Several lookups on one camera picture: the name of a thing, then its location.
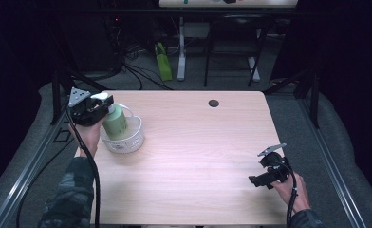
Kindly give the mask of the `light wooden background desk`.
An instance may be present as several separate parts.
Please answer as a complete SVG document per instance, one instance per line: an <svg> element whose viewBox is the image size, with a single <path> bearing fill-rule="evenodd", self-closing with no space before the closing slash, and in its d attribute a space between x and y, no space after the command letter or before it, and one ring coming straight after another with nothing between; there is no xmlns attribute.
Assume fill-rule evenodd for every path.
<svg viewBox="0 0 372 228"><path fill-rule="evenodd" d="M298 0L158 0L163 8L294 8Z"/></svg>

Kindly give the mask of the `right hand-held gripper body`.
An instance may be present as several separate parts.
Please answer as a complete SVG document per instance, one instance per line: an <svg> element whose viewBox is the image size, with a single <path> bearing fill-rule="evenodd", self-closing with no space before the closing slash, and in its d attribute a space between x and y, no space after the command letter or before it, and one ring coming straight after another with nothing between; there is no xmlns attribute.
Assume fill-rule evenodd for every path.
<svg viewBox="0 0 372 228"><path fill-rule="evenodd" d="M288 178L291 169L288 159L276 152L284 146L286 146L285 143L273 145L258 154L258 157L263 156L259 163L267 169L266 173L261 174L265 184L275 181L284 182Z"/></svg>

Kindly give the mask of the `grey metal floor rail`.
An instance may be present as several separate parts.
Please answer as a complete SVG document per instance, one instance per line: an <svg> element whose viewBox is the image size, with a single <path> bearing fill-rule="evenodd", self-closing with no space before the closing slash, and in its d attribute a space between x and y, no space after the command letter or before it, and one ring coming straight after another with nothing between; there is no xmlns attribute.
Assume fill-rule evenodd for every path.
<svg viewBox="0 0 372 228"><path fill-rule="evenodd" d="M312 135L315 138L316 144L320 148L320 154L324 161L325 170L330 177L333 188L340 200L344 212L351 224L352 228L368 228L364 222L363 216L361 215L358 206L353 200L350 190L348 189L343 176L338 168L332 154L329 150L326 140L322 135L319 128L316 128L309 116L309 107L304 99L297 99L297 104L300 107L301 112L304 115L304 119L310 128Z"/></svg>
<svg viewBox="0 0 372 228"><path fill-rule="evenodd" d="M35 121L0 179L0 228L36 228L76 145L66 120L55 125L50 95L42 96Z"/></svg>

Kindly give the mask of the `white desk leg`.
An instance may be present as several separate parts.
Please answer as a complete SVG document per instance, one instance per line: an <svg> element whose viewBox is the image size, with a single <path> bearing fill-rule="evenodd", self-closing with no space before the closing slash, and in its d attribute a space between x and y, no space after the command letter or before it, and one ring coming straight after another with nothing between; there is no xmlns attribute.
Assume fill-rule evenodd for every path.
<svg viewBox="0 0 372 228"><path fill-rule="evenodd" d="M258 69L257 69L257 65L255 63L255 59L253 57L249 57L248 62L249 62L249 66L251 68L252 80L255 83L259 83L261 81L261 78L260 78L260 75L259 75L259 72L258 72Z"/></svg>
<svg viewBox="0 0 372 228"><path fill-rule="evenodd" d="M184 36L184 21L183 18L179 18L179 56L178 56L178 66L177 66L177 79L179 81L185 80L186 71L186 54L185 54L185 36Z"/></svg>

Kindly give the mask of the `person's left hand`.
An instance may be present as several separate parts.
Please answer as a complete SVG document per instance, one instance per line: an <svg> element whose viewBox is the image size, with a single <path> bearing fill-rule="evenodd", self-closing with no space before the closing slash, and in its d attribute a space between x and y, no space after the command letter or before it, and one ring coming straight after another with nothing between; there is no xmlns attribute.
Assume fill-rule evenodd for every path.
<svg viewBox="0 0 372 228"><path fill-rule="evenodd" d="M97 152L98 143L100 140L100 128L104 121L105 119L101 119L92 126L77 125L75 129L73 129L71 126L68 127L76 143L80 143L80 141L78 140L78 137L76 136L75 132L79 133L80 137L82 138L85 146L87 147L92 157L94 157Z"/></svg>

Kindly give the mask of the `green spray bottle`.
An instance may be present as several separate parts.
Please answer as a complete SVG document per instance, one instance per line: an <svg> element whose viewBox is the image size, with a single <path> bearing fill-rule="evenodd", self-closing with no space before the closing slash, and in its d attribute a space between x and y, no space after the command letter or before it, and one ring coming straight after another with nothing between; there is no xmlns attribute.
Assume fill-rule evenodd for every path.
<svg viewBox="0 0 372 228"><path fill-rule="evenodd" d="M155 43L155 53L161 80L164 82L171 81L173 79L171 64L161 42Z"/></svg>

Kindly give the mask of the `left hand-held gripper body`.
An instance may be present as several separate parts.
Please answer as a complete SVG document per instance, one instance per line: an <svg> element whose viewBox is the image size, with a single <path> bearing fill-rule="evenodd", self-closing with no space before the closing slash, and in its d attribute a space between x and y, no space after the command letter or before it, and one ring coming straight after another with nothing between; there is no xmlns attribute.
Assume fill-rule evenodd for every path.
<svg viewBox="0 0 372 228"><path fill-rule="evenodd" d="M92 126L103 119L108 111L96 109L97 101L92 99L94 95L89 91L72 87L69 94L68 109L73 123L81 126Z"/></svg>

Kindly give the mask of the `green pump bottle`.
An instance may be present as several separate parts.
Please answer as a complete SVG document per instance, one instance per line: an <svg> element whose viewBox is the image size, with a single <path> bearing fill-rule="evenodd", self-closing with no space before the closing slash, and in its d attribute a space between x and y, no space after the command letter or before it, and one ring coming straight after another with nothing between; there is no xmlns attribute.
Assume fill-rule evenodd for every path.
<svg viewBox="0 0 372 228"><path fill-rule="evenodd" d="M122 107L115 102L113 103L113 107L114 111L108 112L102 125L107 137L112 141L116 141L124 135L127 128L127 122Z"/></svg>

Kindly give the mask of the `black metal frame post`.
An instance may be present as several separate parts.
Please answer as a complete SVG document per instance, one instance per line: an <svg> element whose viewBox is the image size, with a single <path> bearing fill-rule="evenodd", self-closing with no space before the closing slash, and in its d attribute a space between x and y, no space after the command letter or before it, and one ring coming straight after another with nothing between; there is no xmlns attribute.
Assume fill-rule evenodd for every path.
<svg viewBox="0 0 372 228"><path fill-rule="evenodd" d="M266 89L264 91L265 95L270 95L276 91L286 87L287 85L297 82L298 85L293 91L293 96L296 99L304 99L307 94L310 94L310 103L309 103L309 119L312 124L318 128L318 104L319 104L319 82L320 78L318 77L314 69L305 69L292 77L282 80L280 83Z"/></svg>
<svg viewBox="0 0 372 228"><path fill-rule="evenodd" d="M53 118L51 125L55 125L62 116L61 106L61 91L62 88L66 95L71 91L72 87L76 87L74 80L80 80L89 86L94 87L98 91L107 90L107 87L95 82L86 77L79 71L76 71L69 66L59 66L52 76L52 99L53 99Z"/></svg>

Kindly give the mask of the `white plastic basket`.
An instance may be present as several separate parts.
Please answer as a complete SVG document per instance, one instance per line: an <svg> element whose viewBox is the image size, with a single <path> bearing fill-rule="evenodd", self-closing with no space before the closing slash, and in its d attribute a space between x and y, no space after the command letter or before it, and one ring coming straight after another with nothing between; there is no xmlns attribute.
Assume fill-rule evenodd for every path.
<svg viewBox="0 0 372 228"><path fill-rule="evenodd" d="M144 142L142 120L139 116L135 116L127 106L123 104L119 105L122 107L127 122L124 135L119 140L112 141L107 137L102 125L100 128L100 137L110 152L118 154L132 153L140 149Z"/></svg>

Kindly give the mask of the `black chair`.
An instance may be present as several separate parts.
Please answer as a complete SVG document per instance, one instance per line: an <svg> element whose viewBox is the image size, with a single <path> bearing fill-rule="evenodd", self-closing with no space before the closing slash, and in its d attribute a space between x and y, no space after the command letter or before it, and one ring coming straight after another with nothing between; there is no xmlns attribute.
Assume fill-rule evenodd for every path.
<svg viewBox="0 0 372 228"><path fill-rule="evenodd" d="M248 58L253 57L258 68L263 46L273 24L274 19L264 14L226 14L213 20L205 47L204 85L208 85L211 59L217 55L228 63L227 67L220 66L216 70L231 70L231 61L244 57L250 73L248 86L251 86L253 80Z"/></svg>

